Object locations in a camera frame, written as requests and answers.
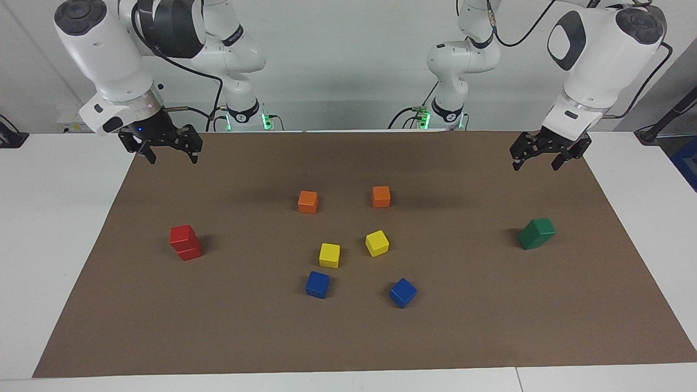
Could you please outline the black stand pole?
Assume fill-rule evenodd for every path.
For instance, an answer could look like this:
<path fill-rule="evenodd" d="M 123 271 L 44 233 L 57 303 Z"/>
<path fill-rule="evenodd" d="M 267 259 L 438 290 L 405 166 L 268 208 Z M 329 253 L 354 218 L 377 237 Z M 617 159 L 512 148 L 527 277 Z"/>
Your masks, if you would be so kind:
<path fill-rule="evenodd" d="M 681 117 L 682 114 L 689 112 L 695 105 L 697 105 L 697 85 L 672 107 L 667 114 L 662 116 L 659 121 L 634 131 L 634 135 L 642 145 L 652 145 L 655 143 L 660 132 L 662 132 L 670 122 Z"/>

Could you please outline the blue wooden cube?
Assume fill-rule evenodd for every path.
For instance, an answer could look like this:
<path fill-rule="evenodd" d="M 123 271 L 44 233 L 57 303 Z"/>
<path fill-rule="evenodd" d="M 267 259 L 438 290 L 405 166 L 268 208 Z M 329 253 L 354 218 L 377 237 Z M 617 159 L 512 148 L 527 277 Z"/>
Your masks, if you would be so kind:
<path fill-rule="evenodd" d="M 390 288 L 389 298 L 400 309 L 404 309 L 416 297 L 418 289 L 406 278 L 400 278 Z"/>
<path fill-rule="evenodd" d="M 328 295 L 329 282 L 331 282 L 329 275 L 311 271 L 307 277 L 304 290 L 308 296 L 325 299 Z"/>

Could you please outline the yellow wooden cube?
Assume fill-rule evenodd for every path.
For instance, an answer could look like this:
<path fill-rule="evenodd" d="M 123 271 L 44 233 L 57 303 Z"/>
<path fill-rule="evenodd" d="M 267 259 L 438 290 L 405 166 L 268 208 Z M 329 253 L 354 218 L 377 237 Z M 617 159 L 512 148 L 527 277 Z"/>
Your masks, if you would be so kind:
<path fill-rule="evenodd" d="M 369 255 L 373 256 L 373 258 L 383 255 L 390 248 L 390 242 L 386 237 L 385 232 L 381 229 L 366 235 L 364 244 L 368 249 Z"/>
<path fill-rule="evenodd" d="M 324 268 L 338 268 L 340 261 L 340 245 L 322 243 L 319 253 L 319 266 Z"/>

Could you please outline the brown paper mat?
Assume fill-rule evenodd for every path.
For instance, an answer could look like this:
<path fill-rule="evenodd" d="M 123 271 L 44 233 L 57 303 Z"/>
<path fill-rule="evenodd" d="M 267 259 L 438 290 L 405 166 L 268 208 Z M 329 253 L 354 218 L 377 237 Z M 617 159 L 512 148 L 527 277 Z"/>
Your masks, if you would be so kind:
<path fill-rule="evenodd" d="M 697 362 L 582 160 L 513 171 L 507 132 L 203 139 L 195 165 L 133 159 L 34 377 Z M 316 214 L 298 211 L 304 189 Z M 536 218 L 556 234 L 525 250 Z M 169 245 L 180 225 L 199 258 Z M 322 243 L 338 268 L 319 266 Z M 331 278 L 325 299 L 306 294 L 311 271 Z M 418 289 L 404 309 L 400 278 Z"/>

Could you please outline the white cardboard box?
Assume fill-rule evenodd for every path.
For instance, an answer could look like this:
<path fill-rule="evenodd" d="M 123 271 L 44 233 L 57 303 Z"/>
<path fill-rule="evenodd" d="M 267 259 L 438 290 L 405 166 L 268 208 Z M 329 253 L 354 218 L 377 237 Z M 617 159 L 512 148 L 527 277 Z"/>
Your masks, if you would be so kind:
<path fill-rule="evenodd" d="M 73 105 L 59 105 L 56 109 L 57 131 L 59 133 L 95 133 L 95 131 L 85 124 L 78 113 L 77 107 Z"/>

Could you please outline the blue crate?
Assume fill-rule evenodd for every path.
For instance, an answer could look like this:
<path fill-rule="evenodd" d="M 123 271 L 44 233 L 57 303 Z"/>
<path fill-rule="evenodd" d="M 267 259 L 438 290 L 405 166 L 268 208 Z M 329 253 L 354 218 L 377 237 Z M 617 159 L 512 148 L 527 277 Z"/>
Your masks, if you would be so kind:
<path fill-rule="evenodd" d="M 697 193 L 697 136 L 671 154 L 670 161 Z"/>

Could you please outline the green wooden cube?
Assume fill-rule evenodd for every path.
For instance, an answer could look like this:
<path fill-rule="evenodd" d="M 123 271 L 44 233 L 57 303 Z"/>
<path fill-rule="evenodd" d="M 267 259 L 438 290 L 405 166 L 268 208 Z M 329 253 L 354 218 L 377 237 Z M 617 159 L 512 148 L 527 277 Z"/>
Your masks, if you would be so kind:
<path fill-rule="evenodd" d="M 548 218 L 536 218 L 531 220 L 527 226 L 534 226 L 538 231 L 547 234 L 547 241 L 551 239 L 556 234 L 555 226 Z"/>
<path fill-rule="evenodd" d="M 534 226 L 526 226 L 518 234 L 518 241 L 525 250 L 536 249 L 547 241 L 547 234 L 538 231 Z"/>

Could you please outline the black clamp base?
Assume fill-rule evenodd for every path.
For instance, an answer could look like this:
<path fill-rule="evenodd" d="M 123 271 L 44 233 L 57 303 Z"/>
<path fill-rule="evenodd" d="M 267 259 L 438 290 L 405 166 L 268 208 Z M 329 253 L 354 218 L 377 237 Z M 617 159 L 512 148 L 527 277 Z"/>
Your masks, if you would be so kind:
<path fill-rule="evenodd" d="M 18 149 L 28 136 L 28 132 L 21 132 L 12 121 L 0 114 L 0 149 Z"/>

